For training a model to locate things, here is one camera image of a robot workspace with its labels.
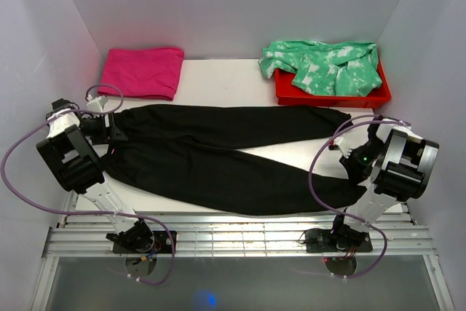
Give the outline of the black trousers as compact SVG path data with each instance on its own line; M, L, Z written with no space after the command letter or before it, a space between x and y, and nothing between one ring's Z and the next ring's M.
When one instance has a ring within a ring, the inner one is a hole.
M311 106L155 104L114 117L126 141L109 145L106 173L171 200L247 216L314 213L354 204L365 187L248 153L327 138L349 115Z

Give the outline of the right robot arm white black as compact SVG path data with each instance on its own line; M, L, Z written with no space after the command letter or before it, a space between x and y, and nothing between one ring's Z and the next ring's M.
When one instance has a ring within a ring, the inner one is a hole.
M331 246L345 251L367 243L369 226L385 211L424 194L440 146L407 125L380 119L368 127L368 140L362 146L351 149L339 136L329 149L340 151L339 162L349 182L371 183L355 204L336 216L328 233Z

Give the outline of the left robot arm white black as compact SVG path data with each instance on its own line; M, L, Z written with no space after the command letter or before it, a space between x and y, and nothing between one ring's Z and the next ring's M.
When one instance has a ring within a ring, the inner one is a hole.
M105 96L89 97L85 113L66 99L53 102L46 115L48 135L36 149L63 189L92 202L110 221L114 232L107 240L131 252L145 253L154 247L154 233L111 189L103 160L94 149L94 145L127 140L116 126L114 114L104 113L107 101Z

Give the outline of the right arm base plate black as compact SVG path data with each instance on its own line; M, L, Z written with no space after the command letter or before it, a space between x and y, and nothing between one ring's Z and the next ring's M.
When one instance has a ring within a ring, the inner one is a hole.
M332 229L309 229L304 233L307 253L370 253L371 239L366 232L342 234Z

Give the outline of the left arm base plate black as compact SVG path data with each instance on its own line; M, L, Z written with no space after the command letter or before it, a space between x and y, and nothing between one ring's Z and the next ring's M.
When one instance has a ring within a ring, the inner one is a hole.
M151 253L171 253L171 245L176 245L178 233L171 230L170 235L166 231L153 231L151 236L142 238L124 237L124 234L107 234L106 239L113 243L112 253L139 253L148 255Z

